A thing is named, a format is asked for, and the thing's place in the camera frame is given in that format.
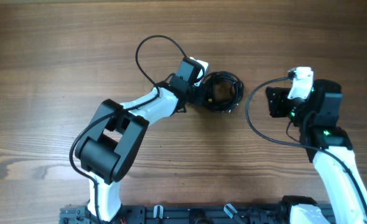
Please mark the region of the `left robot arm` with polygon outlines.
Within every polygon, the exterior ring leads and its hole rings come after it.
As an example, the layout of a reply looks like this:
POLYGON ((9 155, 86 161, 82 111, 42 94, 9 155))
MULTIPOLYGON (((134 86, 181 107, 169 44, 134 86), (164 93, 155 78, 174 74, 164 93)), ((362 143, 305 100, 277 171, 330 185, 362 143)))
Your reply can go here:
POLYGON ((177 73, 155 83, 133 101, 104 100, 89 125, 74 141, 70 158, 80 161, 78 171, 90 181, 89 219, 111 223, 122 209, 120 186, 131 168, 149 126, 172 116, 201 95, 200 83, 209 64, 184 57, 177 73))

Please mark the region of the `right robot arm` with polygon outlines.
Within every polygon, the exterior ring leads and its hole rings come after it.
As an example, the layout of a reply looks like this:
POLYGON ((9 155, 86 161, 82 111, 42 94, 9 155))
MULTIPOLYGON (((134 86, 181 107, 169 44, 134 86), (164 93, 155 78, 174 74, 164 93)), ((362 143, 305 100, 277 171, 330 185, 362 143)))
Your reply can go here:
POLYGON ((273 118, 288 117, 299 129, 299 142, 322 178, 337 223, 367 223, 367 191, 358 172, 347 132, 337 125, 343 98, 341 86, 315 80, 305 98, 290 88, 268 87, 273 118))

